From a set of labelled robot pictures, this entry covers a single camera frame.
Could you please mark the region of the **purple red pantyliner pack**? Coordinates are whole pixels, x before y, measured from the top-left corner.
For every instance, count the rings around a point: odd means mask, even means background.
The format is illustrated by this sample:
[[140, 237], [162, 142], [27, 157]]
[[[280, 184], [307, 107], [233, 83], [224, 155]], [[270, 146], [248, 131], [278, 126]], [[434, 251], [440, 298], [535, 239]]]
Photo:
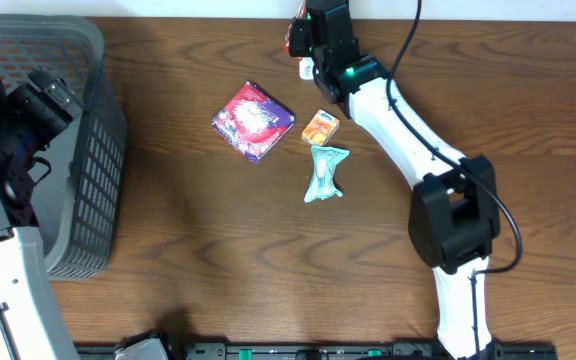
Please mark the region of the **purple red pantyliner pack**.
[[294, 123], [295, 115], [253, 82], [246, 82], [212, 120], [215, 131], [253, 163], [258, 163]]

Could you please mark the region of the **green flushable wipes pack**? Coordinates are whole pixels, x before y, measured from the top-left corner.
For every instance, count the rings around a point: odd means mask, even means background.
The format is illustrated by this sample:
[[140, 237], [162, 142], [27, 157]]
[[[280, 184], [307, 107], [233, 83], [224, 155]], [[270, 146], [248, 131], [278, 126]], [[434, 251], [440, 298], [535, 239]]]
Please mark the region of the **green flushable wipes pack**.
[[311, 147], [313, 160], [313, 175], [304, 196], [304, 202], [314, 200], [326, 200], [333, 196], [342, 197], [343, 192], [337, 188], [334, 182], [336, 167], [350, 152], [336, 147], [323, 147], [313, 145]]

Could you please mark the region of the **red chocolate bar wrapper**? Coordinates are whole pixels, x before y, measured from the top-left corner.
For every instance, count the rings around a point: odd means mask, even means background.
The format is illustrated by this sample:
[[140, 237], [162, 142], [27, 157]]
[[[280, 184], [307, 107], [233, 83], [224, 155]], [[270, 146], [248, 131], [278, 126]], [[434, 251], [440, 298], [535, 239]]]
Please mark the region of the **red chocolate bar wrapper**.
[[303, 19], [306, 16], [306, 4], [307, 4], [307, 0], [301, 1], [296, 15], [291, 20], [291, 23], [289, 24], [288, 30], [286, 31], [286, 34], [285, 34], [284, 40], [283, 40], [283, 44], [282, 44], [282, 49], [286, 54], [289, 53], [290, 37], [291, 37], [291, 31], [293, 28], [294, 20], [297, 18]]

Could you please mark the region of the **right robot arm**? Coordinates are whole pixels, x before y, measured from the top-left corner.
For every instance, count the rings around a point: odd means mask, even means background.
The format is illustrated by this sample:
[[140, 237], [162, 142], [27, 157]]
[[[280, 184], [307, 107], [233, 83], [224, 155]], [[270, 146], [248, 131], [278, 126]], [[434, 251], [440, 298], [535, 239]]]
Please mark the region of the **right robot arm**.
[[411, 188], [408, 233], [433, 272], [444, 355], [485, 358], [494, 348], [485, 276], [500, 233], [493, 165], [484, 156], [467, 157], [425, 124], [392, 71], [360, 50], [346, 6], [310, 7], [294, 17], [286, 47], [312, 60], [310, 77], [324, 97], [377, 141]]

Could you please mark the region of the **orange Kleenex tissue pack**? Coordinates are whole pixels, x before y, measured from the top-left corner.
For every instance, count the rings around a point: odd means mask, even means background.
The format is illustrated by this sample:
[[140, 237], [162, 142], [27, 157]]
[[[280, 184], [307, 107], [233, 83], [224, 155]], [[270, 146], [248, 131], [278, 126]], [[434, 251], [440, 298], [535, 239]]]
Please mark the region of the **orange Kleenex tissue pack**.
[[310, 145], [325, 146], [340, 126], [340, 119], [319, 109], [301, 133], [301, 139]]

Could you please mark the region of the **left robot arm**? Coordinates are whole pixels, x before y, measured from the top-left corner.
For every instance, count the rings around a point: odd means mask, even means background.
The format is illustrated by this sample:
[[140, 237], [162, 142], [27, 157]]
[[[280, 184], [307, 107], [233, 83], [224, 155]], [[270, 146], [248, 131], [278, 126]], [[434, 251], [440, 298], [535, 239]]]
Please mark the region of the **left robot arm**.
[[0, 77], [0, 359], [79, 356], [48, 279], [29, 171], [84, 110], [42, 67], [12, 91]]

